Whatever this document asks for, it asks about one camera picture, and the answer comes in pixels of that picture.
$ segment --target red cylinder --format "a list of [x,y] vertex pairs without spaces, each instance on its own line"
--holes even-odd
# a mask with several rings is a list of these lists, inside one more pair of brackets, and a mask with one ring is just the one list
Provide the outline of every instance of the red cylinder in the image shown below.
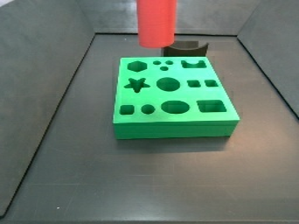
[[165,47],[173,43],[176,0],[136,0],[139,45]]

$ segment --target shape sorter block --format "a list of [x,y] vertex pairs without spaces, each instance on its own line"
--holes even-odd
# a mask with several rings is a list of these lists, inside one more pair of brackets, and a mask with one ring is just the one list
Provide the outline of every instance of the shape sorter block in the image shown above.
[[123,58],[116,139],[229,136],[239,115],[205,57]]

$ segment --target rectangular hole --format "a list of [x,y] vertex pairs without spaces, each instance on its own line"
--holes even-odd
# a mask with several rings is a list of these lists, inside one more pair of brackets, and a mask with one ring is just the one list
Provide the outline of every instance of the rectangular hole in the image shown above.
[[133,113],[135,113],[135,106],[133,105],[121,105],[120,106],[119,114],[121,116],[129,116]]
[[201,113],[227,112],[223,101],[220,100],[197,101],[197,105],[199,105],[199,110]]
[[189,88],[199,88],[201,86],[197,80],[187,80]]
[[219,86],[219,84],[217,84],[217,82],[215,80],[205,80],[204,82],[205,82],[205,86],[208,88],[215,88],[215,87]]

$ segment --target star-shaped hole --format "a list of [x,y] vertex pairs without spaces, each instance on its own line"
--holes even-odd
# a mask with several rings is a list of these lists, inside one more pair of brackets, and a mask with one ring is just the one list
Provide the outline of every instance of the star-shaped hole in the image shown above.
[[135,80],[128,79],[129,84],[125,85],[125,88],[132,88],[136,93],[140,92],[141,88],[149,88],[151,86],[145,84],[145,78]]

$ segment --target dark gray floor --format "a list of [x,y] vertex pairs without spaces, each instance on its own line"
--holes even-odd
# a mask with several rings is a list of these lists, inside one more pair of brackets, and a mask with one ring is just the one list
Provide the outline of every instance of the dark gray floor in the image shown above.
[[299,221],[295,115],[236,38],[200,40],[241,119],[232,137],[116,140],[119,58],[160,52],[96,36],[2,221]]

